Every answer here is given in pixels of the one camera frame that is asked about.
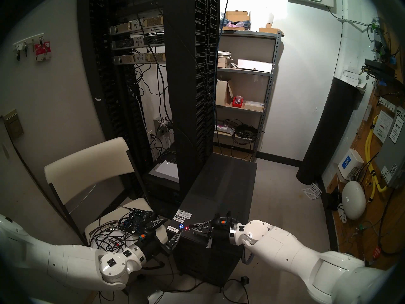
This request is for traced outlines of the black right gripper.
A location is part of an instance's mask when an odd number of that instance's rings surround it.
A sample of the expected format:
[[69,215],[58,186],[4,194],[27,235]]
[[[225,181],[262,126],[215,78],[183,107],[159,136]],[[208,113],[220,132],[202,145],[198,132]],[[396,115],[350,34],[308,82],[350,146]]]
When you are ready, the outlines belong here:
[[208,249],[211,248],[214,240],[237,245],[235,224],[213,226],[211,222],[198,222],[192,224],[190,231],[193,235],[208,235],[208,243],[206,245]]

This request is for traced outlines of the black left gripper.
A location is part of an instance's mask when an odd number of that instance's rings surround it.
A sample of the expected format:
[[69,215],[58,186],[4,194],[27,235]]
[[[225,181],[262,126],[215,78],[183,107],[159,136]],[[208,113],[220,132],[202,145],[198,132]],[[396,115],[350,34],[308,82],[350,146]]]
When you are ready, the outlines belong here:
[[[164,225],[164,223],[165,219],[151,221],[151,228],[159,228]],[[156,234],[141,234],[141,251],[146,260],[150,260],[159,254],[169,256],[169,251],[176,248],[180,238],[181,232],[178,232],[170,238],[166,244],[163,244]]]

